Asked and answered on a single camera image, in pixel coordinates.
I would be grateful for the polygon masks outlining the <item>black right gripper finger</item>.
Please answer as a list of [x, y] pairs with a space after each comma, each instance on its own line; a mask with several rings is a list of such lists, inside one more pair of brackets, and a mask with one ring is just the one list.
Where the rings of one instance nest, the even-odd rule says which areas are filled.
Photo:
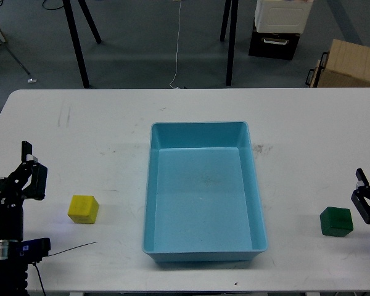
[[370, 184], [364, 171], [361, 168], [358, 168], [355, 175], [358, 179], [356, 189], [360, 191], [365, 197], [370, 197]]
[[366, 224], [370, 224], [370, 188], [358, 188], [352, 193], [351, 200]]

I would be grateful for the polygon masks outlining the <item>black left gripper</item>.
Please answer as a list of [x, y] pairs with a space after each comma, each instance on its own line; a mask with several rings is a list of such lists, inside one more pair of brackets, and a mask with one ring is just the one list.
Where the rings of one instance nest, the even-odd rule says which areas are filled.
[[[0, 240], [23, 240], [23, 200], [15, 189], [6, 184], [7, 178], [0, 178]], [[38, 163], [32, 155], [32, 145], [21, 143], [21, 164], [9, 175], [10, 185], [26, 185], [23, 199], [43, 200], [45, 198], [47, 168]]]

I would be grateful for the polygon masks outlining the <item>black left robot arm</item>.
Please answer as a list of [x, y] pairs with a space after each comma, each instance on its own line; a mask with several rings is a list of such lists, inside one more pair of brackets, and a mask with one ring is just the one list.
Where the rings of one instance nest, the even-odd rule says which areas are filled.
[[0, 178], [0, 295], [27, 295], [27, 270], [48, 256], [48, 238], [24, 240], [23, 202], [45, 198], [47, 168], [32, 154], [32, 145], [22, 142], [20, 165]]

